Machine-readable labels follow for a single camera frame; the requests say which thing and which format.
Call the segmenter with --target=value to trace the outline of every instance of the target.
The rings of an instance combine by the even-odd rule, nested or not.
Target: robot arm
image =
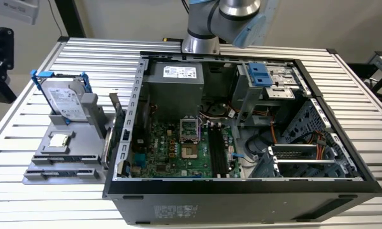
[[[221,37],[239,48],[255,41],[266,17],[261,0],[190,0],[185,53],[219,54]]]

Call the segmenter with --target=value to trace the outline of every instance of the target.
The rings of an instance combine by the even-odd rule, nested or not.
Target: white wall
[[[185,38],[189,15],[181,0],[80,0],[94,37],[162,41]]]
[[[79,1],[96,38],[160,41],[186,36],[181,0]],[[382,50],[382,0],[279,0],[265,45],[336,48],[346,61],[366,61]]]
[[[52,6],[63,34],[67,35],[54,0]],[[15,69],[8,73],[28,75],[31,69],[39,68],[60,36],[48,1],[40,1],[40,11],[35,25],[28,25],[0,15],[0,27],[11,28],[15,35]]]
[[[382,0],[281,0],[265,45],[334,48],[348,62],[382,51]]]

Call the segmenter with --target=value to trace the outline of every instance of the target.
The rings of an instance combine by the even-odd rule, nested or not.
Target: blue connector
[[[82,73],[80,77],[83,78],[83,83],[84,83],[84,90],[87,93],[94,93],[92,92],[92,87],[91,87],[91,84],[90,84],[90,77],[87,75],[86,72]]]
[[[262,63],[249,63],[247,64],[247,72],[253,77],[253,84],[257,87],[271,87],[273,78],[267,73],[266,65]]]
[[[245,157],[243,154],[233,153],[233,156],[235,157]]]

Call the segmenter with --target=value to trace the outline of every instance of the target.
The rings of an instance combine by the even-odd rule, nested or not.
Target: label sticker
[[[164,67],[163,77],[197,79],[197,68],[167,66]]]
[[[267,116],[253,115],[253,120],[255,125],[269,125],[270,119]]]
[[[75,91],[68,88],[48,88],[48,92],[62,115],[71,121],[87,121]]]
[[[155,217],[163,218],[195,218],[198,205],[155,205]]]
[[[229,117],[230,117],[230,118],[234,118],[234,116],[235,116],[235,111],[234,111],[234,109],[231,109],[231,111],[230,111],[230,113],[229,113]]]

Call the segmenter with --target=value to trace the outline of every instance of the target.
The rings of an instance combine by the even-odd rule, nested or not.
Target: expansion slot
[[[213,177],[226,177],[227,161],[225,153],[225,144],[219,126],[209,127],[209,143],[211,154]]]

